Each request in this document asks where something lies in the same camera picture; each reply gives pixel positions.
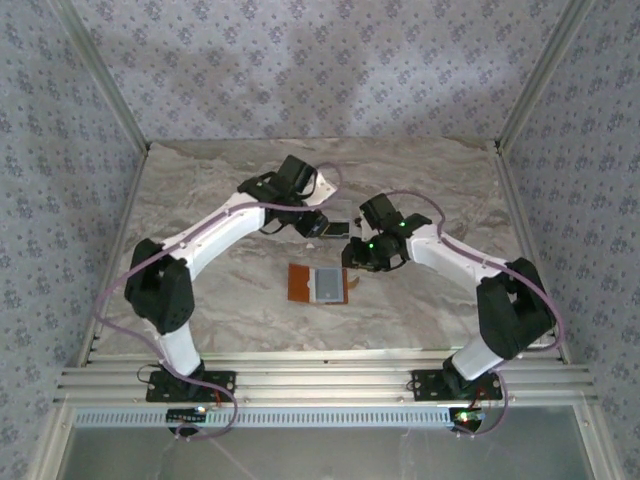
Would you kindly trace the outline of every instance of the small object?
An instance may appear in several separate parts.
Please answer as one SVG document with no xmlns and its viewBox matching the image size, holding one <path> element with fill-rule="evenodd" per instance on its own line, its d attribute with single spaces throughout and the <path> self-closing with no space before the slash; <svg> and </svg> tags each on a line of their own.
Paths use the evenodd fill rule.
<svg viewBox="0 0 640 480">
<path fill-rule="evenodd" d="M 458 435 L 460 432 L 471 434 L 474 438 L 475 432 L 478 431 L 485 414 L 479 408 L 450 408 L 449 417 L 453 420 L 454 427 L 452 430 Z"/>
<path fill-rule="evenodd" d="M 349 280 L 347 282 L 347 289 L 353 290 L 358 286 L 359 283 L 360 283 L 360 277 L 355 277 L 353 280 Z"/>
<path fill-rule="evenodd" d="M 165 421 L 167 424 L 171 425 L 174 423 L 189 423 L 192 425 L 198 423 L 204 423 L 207 420 L 206 412 L 199 413 L 192 408 L 172 408 L 167 410 L 167 414 L 165 415 Z M 176 436 L 188 438 L 192 435 L 198 433 L 198 429 L 194 427 L 185 427 L 183 426 L 178 430 L 178 427 L 169 427 L 169 431 Z"/>
<path fill-rule="evenodd" d="M 344 268 L 311 268 L 289 264 L 287 298 L 292 302 L 344 305 L 349 301 L 348 289 Z"/>
<path fill-rule="evenodd" d="M 349 239 L 349 222 L 331 222 L 320 238 L 346 238 Z"/>
</svg>

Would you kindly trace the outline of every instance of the aluminum frame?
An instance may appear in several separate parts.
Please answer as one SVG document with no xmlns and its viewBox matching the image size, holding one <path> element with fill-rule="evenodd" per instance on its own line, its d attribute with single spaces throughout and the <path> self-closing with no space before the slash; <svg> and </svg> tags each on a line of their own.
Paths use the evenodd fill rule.
<svg viewBox="0 0 640 480">
<path fill-rule="evenodd" d="M 493 151 L 493 144 L 488 144 Z M 103 286 L 117 274 L 124 237 L 144 168 L 140 162 Z M 526 215 L 508 164 L 494 155 L 500 184 L 523 253 L 540 265 Z M 149 355 L 101 355 L 92 346 L 101 328 L 89 325 L 75 367 L 64 370 L 54 408 L 28 478 L 56 478 L 78 409 L 87 407 L 140 409 L 149 407 L 146 385 L 136 379 L 138 368 L 155 359 Z M 545 339 L 542 344 L 551 341 Z M 203 355 L 208 369 L 238 372 L 237 398 L 243 409 L 265 407 L 390 407 L 416 405 L 406 389 L 413 369 L 440 368 L 455 350 L 356 350 L 270 352 Z M 566 406 L 574 409 L 582 441 L 596 479 L 624 479 L 589 369 L 574 365 L 566 348 L 532 352 L 505 365 L 505 383 L 513 407 Z M 460 402 L 424 402 L 431 407 L 466 406 Z M 195 404 L 172 404 L 172 407 Z"/>
</svg>

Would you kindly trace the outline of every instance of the glass panel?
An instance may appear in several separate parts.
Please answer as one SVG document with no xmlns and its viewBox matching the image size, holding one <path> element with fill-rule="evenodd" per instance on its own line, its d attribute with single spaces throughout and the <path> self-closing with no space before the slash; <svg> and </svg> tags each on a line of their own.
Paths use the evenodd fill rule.
<svg viewBox="0 0 640 480">
<path fill-rule="evenodd" d="M 59 480 L 592 479 L 571 408 L 513 408 L 486 437 L 446 430 L 237 429 L 177 442 L 166 429 L 74 429 Z"/>
</svg>

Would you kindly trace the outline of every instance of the patterned wall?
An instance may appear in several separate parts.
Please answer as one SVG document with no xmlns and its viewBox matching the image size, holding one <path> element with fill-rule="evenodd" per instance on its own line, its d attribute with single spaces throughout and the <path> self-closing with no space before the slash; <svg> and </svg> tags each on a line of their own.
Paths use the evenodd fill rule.
<svg viewBox="0 0 640 480">
<path fill-rule="evenodd" d="M 0 2 L 0 478 L 22 478 L 138 152 L 46 2 Z"/>
<path fill-rule="evenodd" d="M 640 478 L 640 4 L 598 0 L 510 155 L 569 344 Z"/>
<path fill-rule="evenodd" d="M 566 0 L 84 0 L 147 139 L 498 135 Z"/>
</svg>

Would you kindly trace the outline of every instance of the aluminum rail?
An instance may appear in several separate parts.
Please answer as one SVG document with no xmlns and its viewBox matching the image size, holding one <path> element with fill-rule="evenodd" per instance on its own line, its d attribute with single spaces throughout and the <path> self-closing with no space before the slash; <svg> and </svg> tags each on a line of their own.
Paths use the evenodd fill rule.
<svg viewBox="0 0 640 480">
<path fill-rule="evenodd" d="M 274 352 L 204 357 L 207 370 L 237 372 L 236 397 L 242 408 L 301 406 L 390 406 L 413 404 L 409 372 L 440 369 L 449 352 L 419 350 Z M 85 368 L 64 370 L 54 401 L 71 406 L 149 405 L 147 386 L 136 372 L 151 356 L 94 360 Z M 585 365 L 549 358 L 514 360 L 502 369 L 514 406 L 583 405 L 595 402 Z M 150 369 L 140 376 L 146 380 Z M 420 402 L 465 406 L 467 402 Z M 196 404 L 171 404 L 195 406 Z"/>
</svg>

